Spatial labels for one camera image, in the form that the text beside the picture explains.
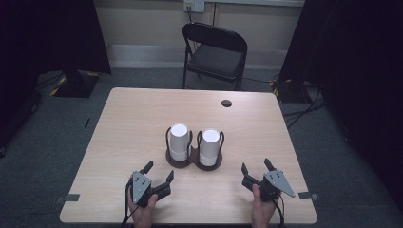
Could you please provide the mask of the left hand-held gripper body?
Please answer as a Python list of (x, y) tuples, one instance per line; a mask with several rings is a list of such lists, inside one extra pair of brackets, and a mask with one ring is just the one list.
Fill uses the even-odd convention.
[(131, 188), (130, 196), (133, 203), (143, 208), (147, 206), (152, 195), (156, 194), (158, 200), (161, 200), (171, 194), (170, 184), (162, 183), (153, 187), (152, 180), (138, 171), (133, 172), (129, 187)]

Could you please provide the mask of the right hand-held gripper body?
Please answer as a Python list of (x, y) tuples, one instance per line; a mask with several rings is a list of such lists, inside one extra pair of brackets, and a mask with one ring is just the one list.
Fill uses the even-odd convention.
[(280, 170), (264, 173), (262, 180), (256, 180), (251, 177), (247, 171), (243, 171), (242, 174), (242, 185), (248, 190), (253, 191), (253, 185), (256, 184), (260, 189), (260, 198), (264, 202), (277, 199), (281, 193), (285, 193), (292, 198), (296, 196), (290, 183)]

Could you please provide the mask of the dark double cup holder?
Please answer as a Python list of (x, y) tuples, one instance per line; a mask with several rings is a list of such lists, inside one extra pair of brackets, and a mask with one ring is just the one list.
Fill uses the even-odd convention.
[(220, 132), (220, 150), (219, 150), (219, 155), (217, 158), (216, 163), (213, 166), (204, 166), (200, 163), (200, 143), (202, 140), (202, 132), (200, 131), (197, 134), (196, 140), (197, 140), (197, 146), (193, 147), (192, 146), (192, 141), (193, 141), (193, 132), (191, 130), (189, 130), (189, 142), (188, 142), (188, 153), (187, 153), (187, 159), (185, 161), (174, 161), (172, 159), (172, 157), (170, 156), (170, 150), (169, 150), (169, 132), (171, 127), (169, 127), (166, 130), (165, 133), (165, 143), (166, 143), (166, 152), (165, 152), (165, 157), (167, 162), (176, 168), (185, 168), (186, 166), (190, 165), (190, 164), (195, 164), (198, 168), (200, 168), (200, 170), (203, 171), (213, 171), (216, 170), (220, 167), (221, 162), (222, 162), (222, 153), (221, 153), (221, 149), (224, 143), (224, 133), (222, 131)]

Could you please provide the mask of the white paper cup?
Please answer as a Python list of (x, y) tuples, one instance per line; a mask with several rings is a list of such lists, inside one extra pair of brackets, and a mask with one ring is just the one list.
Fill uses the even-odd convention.
[(169, 132), (170, 156), (174, 161), (184, 162), (187, 159), (189, 130), (184, 123), (174, 124)]
[(213, 166), (220, 150), (220, 132), (216, 129), (206, 129), (201, 133), (200, 163), (204, 166)]

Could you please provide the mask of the person's left hand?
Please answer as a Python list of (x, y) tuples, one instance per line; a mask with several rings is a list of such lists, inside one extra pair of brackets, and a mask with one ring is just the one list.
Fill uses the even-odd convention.
[(131, 213), (131, 217), (133, 219), (133, 225), (135, 228), (152, 228), (153, 225), (153, 212), (155, 209), (155, 205), (158, 201), (158, 196), (156, 194), (152, 195), (148, 204), (145, 208), (139, 207), (138, 205), (133, 203), (133, 200), (130, 196), (131, 191), (127, 193), (127, 203), (128, 208)]

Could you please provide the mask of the person's right hand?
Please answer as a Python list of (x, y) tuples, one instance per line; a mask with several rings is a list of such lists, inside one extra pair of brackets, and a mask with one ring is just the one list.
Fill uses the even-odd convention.
[(260, 188), (252, 185), (253, 204), (252, 204), (252, 228), (269, 228), (272, 216), (277, 210), (276, 205), (272, 201), (264, 202), (260, 197)]

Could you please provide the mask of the grey tape strip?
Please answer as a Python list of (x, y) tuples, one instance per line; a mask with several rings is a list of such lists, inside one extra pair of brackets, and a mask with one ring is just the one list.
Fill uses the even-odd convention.
[(299, 192), (298, 196), (301, 200), (310, 199), (312, 201), (315, 201), (319, 199), (319, 195), (317, 193), (311, 193), (311, 192)]
[(59, 196), (55, 199), (55, 203), (63, 204), (66, 201), (78, 201), (80, 198), (79, 194), (66, 194), (64, 196)]

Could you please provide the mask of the black stand base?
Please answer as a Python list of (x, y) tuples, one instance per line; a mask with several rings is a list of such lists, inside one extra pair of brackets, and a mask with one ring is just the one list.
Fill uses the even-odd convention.
[(100, 75), (79, 70), (63, 70), (64, 77), (50, 92), (54, 97), (89, 98)]
[(297, 81), (279, 81), (271, 83), (273, 93), (280, 103), (284, 104), (311, 104), (313, 101), (308, 94), (304, 83)]

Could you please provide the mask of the black folding chair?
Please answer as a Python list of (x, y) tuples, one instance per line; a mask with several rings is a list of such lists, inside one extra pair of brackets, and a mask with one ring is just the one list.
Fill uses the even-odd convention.
[(182, 87), (190, 71), (232, 83), (235, 90), (240, 90), (248, 46), (238, 33), (190, 22), (183, 26), (182, 36), (185, 41)]

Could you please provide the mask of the black curtain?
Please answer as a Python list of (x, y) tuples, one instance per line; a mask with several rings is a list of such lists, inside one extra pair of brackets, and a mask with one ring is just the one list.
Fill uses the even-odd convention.
[(323, 87), (403, 209), (403, 0), (304, 0), (280, 78)]
[(0, 148), (63, 70), (111, 72), (94, 0), (0, 0)]

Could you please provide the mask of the white wall socket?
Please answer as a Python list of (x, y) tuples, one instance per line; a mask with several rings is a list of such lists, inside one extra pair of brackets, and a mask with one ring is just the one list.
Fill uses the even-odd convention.
[(205, 2), (202, 0), (183, 0), (183, 10), (185, 12), (204, 13)]

